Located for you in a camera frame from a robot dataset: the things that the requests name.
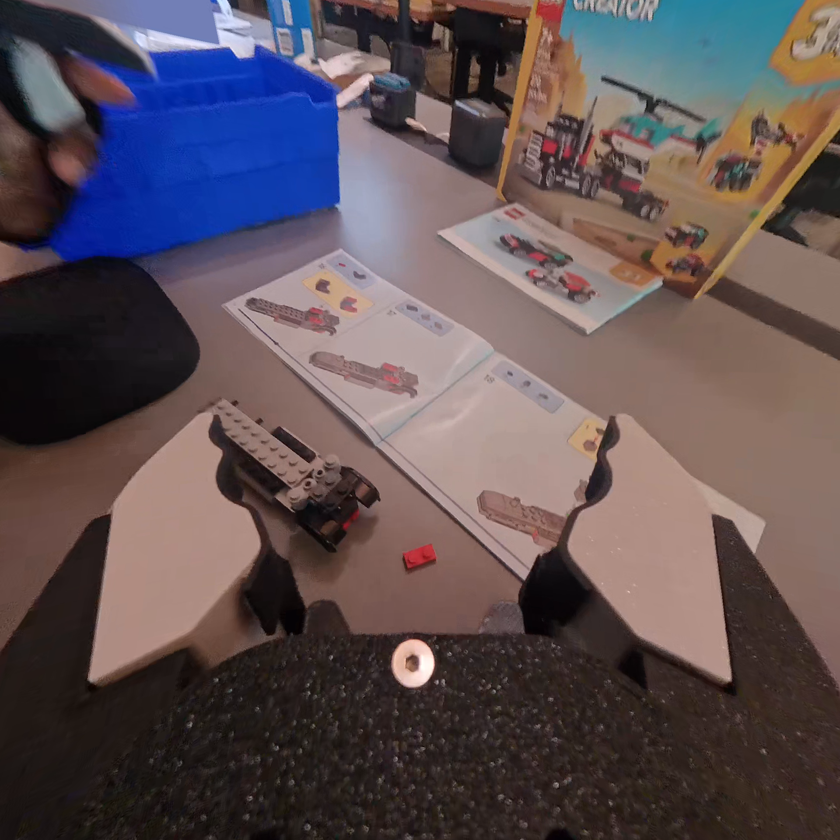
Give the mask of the black bag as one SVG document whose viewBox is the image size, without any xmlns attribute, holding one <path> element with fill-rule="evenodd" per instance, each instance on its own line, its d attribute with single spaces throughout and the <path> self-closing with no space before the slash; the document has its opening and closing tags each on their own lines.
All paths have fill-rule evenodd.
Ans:
<svg viewBox="0 0 840 840">
<path fill-rule="evenodd" d="M 494 168 L 507 129 L 504 111 L 481 99 L 462 98 L 454 101 L 451 114 L 449 156 L 472 169 Z"/>
</svg>

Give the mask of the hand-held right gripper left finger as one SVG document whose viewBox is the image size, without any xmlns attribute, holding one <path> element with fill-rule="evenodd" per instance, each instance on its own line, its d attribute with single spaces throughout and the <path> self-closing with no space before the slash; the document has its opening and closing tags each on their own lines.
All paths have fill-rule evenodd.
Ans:
<svg viewBox="0 0 840 840">
<path fill-rule="evenodd" d="M 197 414 L 131 478 L 109 513 L 88 680 L 107 686 L 186 652 L 210 669 L 301 634 L 292 568 L 244 499 L 223 416 Z"/>
</svg>

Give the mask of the black device with teal top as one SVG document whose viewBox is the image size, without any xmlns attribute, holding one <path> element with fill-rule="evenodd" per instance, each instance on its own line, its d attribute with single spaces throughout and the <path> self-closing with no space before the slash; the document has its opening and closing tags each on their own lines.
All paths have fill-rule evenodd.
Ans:
<svg viewBox="0 0 840 840">
<path fill-rule="evenodd" d="M 408 128 L 408 120 L 415 118 L 416 94 L 405 76 L 392 71 L 374 75 L 369 85 L 372 122 L 388 130 Z"/>
</svg>

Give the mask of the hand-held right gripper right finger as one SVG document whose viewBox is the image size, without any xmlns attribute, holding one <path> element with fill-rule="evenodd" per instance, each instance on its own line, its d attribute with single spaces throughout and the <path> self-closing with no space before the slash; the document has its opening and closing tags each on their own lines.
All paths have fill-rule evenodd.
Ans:
<svg viewBox="0 0 840 840">
<path fill-rule="evenodd" d="M 708 504 L 629 415 L 610 417 L 584 501 L 535 560 L 518 603 L 526 634 L 579 648 L 640 686 L 650 658 L 733 685 Z"/>
</svg>

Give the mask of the black mesh cushion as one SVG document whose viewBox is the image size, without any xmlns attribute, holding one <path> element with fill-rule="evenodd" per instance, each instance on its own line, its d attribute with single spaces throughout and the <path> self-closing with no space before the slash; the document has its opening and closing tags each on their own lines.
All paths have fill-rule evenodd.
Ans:
<svg viewBox="0 0 840 840">
<path fill-rule="evenodd" d="M 186 382 L 197 338 L 156 280 L 128 259 L 92 257 L 1 286 L 1 437 L 63 442 Z"/>
</svg>

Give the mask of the blue tablecloth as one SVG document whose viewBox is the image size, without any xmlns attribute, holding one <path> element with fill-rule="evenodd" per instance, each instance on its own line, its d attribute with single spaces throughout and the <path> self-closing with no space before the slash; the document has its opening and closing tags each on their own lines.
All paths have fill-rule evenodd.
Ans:
<svg viewBox="0 0 840 840">
<path fill-rule="evenodd" d="M 340 202 L 337 88 L 262 46 L 151 55 L 102 106 L 98 167 L 51 236 L 65 260 L 135 257 Z"/>
</svg>

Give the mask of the person's left hand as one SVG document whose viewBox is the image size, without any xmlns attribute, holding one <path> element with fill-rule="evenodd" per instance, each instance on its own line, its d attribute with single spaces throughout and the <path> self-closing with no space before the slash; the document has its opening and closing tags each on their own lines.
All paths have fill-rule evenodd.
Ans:
<svg viewBox="0 0 840 840">
<path fill-rule="evenodd" d="M 80 104 L 131 106 L 117 77 L 73 54 L 58 56 L 59 76 Z M 78 187 L 96 169 L 99 136 L 88 118 L 49 140 L 37 138 L 1 108 L 2 241 L 30 245 L 50 236 Z"/>
</svg>

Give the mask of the grey desk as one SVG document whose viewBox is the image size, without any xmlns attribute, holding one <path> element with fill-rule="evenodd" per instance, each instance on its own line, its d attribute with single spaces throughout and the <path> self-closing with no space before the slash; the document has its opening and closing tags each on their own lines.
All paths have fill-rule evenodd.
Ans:
<svg viewBox="0 0 840 840">
<path fill-rule="evenodd" d="M 494 189 L 339 116 L 339 208 L 142 260 L 189 322 L 192 377 L 143 411 L 42 448 L 2 443 L 2 644 L 88 522 L 211 399 L 238 400 L 332 451 L 382 499 L 336 554 L 261 508 L 307 602 L 334 600 L 362 634 L 471 634 L 518 580 L 223 309 L 345 249 L 594 415 L 632 415 L 686 470 L 765 520 L 758 557 L 838 677 L 838 361 L 709 295 L 659 291 L 584 336 L 437 236 Z M 403 552 L 437 562 L 408 572 Z"/>
</svg>

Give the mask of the instruction booklet with car cover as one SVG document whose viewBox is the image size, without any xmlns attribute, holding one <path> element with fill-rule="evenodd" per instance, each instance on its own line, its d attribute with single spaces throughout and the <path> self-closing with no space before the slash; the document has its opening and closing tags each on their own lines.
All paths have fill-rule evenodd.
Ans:
<svg viewBox="0 0 840 840">
<path fill-rule="evenodd" d="M 658 273 L 553 226 L 518 203 L 437 234 L 587 335 L 664 283 Z"/>
</svg>

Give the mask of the grey toy brick model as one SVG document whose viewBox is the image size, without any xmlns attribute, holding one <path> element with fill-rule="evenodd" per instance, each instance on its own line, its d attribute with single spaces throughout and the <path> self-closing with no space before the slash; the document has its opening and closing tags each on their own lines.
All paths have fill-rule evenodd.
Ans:
<svg viewBox="0 0 840 840">
<path fill-rule="evenodd" d="M 223 398 L 206 405 L 233 450 L 238 477 L 283 508 L 325 550 L 334 553 L 363 508 L 380 491 L 337 455 L 321 456 L 282 426 L 265 428 Z"/>
</svg>

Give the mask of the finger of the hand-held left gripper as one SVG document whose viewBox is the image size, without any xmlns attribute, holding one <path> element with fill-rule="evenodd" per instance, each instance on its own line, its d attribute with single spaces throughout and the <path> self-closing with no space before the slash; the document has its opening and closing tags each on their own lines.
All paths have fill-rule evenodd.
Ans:
<svg viewBox="0 0 840 840">
<path fill-rule="evenodd" d="M 156 76 L 156 68 L 149 53 L 120 26 L 95 16 L 91 18 L 91 25 L 93 60 L 146 76 Z"/>
</svg>

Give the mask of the toy brick box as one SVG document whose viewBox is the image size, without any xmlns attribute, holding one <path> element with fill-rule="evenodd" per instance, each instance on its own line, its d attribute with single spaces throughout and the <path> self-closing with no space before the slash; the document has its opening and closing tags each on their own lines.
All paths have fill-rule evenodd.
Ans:
<svg viewBox="0 0 840 840">
<path fill-rule="evenodd" d="M 838 1 L 535 2 L 497 192 L 698 298 L 838 110 Z"/>
</svg>

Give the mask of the blue toy box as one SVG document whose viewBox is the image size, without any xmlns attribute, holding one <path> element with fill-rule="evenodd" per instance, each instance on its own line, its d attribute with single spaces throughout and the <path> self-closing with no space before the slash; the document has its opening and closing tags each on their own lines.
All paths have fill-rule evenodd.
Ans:
<svg viewBox="0 0 840 840">
<path fill-rule="evenodd" d="M 310 1 L 266 1 L 276 51 L 290 60 L 305 56 L 318 60 Z"/>
</svg>

